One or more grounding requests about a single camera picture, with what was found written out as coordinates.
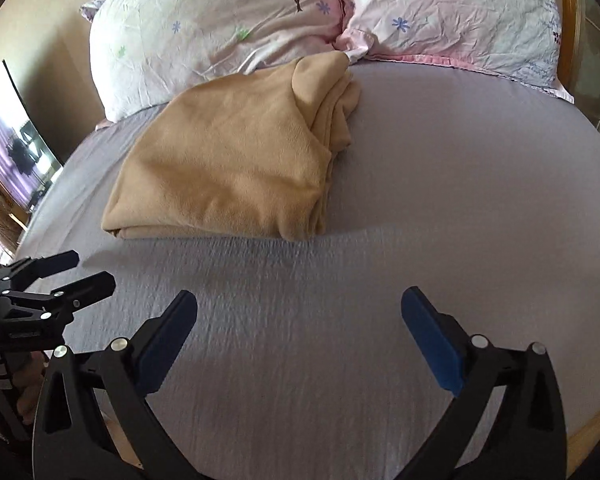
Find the person's left hand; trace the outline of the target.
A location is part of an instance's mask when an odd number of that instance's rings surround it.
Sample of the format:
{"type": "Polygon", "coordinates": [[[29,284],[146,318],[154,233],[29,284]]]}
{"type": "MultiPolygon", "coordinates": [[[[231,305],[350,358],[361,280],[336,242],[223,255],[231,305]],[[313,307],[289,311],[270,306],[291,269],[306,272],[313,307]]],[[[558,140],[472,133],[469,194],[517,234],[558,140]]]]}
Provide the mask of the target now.
{"type": "Polygon", "coordinates": [[[34,421],[46,368],[46,354],[33,351],[28,362],[12,373],[12,383],[21,391],[16,404],[17,413],[25,425],[34,421]]]}

